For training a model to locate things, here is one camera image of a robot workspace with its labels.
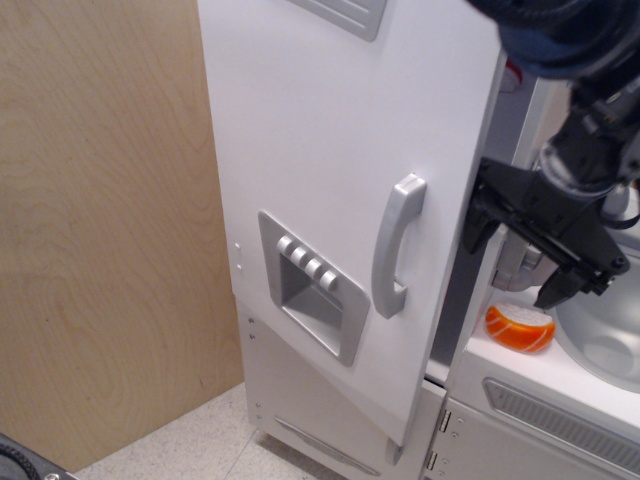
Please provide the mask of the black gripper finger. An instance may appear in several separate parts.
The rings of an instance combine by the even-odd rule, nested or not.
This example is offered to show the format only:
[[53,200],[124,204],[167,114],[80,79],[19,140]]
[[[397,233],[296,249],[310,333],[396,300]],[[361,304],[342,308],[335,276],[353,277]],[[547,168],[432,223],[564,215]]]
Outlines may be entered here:
[[573,267],[558,267],[542,285],[534,306],[550,309],[576,295],[584,285],[584,278]]
[[490,196],[476,195],[472,198],[462,233],[462,244],[468,253],[475,254],[486,246],[500,226],[499,215],[500,211]]

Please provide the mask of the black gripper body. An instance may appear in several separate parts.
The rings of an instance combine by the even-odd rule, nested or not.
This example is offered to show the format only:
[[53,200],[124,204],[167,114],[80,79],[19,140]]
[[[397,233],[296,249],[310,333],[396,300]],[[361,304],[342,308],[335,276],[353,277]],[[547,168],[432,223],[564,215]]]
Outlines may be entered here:
[[558,267],[578,270],[584,278],[579,292],[600,295],[630,270],[601,221],[599,199],[558,188],[543,169],[524,170],[484,157],[472,198],[476,195],[494,200],[500,225],[511,227]]

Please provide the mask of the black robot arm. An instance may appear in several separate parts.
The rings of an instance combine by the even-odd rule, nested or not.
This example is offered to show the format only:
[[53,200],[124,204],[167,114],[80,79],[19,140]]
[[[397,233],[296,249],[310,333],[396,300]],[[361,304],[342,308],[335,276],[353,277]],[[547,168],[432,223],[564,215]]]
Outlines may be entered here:
[[483,246],[500,225],[556,266],[536,306],[603,293],[630,264],[610,236],[608,195],[639,177],[639,5],[635,1],[479,1],[521,69],[570,86],[560,130],[530,170],[483,158],[463,243]]

